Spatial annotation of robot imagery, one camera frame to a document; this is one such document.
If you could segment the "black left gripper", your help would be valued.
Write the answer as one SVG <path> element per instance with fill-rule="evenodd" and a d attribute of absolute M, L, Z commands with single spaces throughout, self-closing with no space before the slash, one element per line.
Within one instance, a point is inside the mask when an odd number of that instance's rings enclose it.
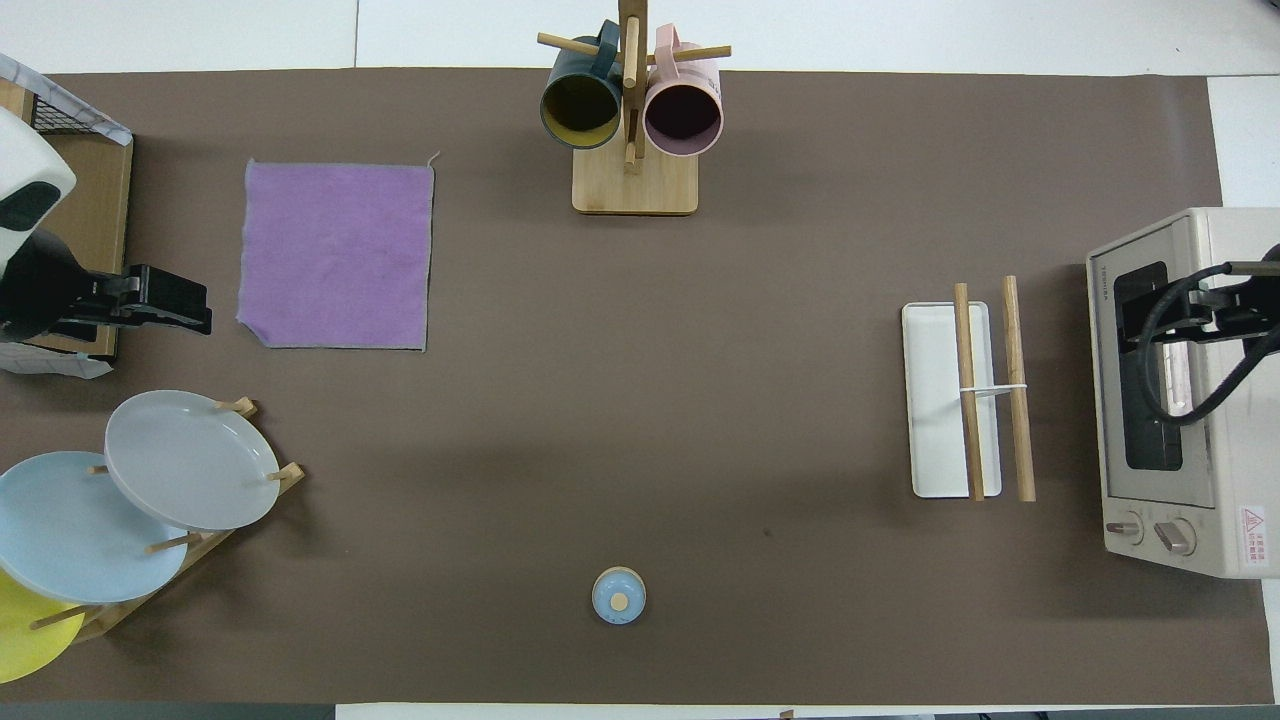
<path fill-rule="evenodd" d="M 9 259 L 1 281 L 1 340 L 24 342 L 49 332 L 87 340 L 96 327 L 164 325 L 200 334 L 212 332 L 204 284 L 147 264 L 128 268 L 137 287 L 131 304 L 115 307 L 114 293 L 99 288 L 119 275 L 90 272 L 54 233 L 35 231 Z M 202 309 L 195 316 L 157 309 Z"/>

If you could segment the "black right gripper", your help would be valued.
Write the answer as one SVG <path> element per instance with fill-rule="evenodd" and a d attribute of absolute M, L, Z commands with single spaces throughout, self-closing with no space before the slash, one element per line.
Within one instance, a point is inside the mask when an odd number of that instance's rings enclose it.
<path fill-rule="evenodd" d="M 1277 328 L 1279 323 L 1279 281 L 1247 281 L 1219 287 L 1197 283 L 1190 290 L 1190 306 L 1199 311 L 1229 311 L 1240 305 L 1245 290 L 1245 306 L 1253 313 L 1257 333 L 1245 341 L 1245 346 L 1261 345 L 1263 338 Z M 1125 315 L 1125 346 L 1137 346 L 1140 332 L 1149 319 L 1148 313 L 1128 313 Z M 1157 318 L 1153 343 L 1171 345 L 1176 342 L 1212 343 L 1239 340 L 1239 329 L 1221 329 L 1210 314 L 1164 313 Z"/>

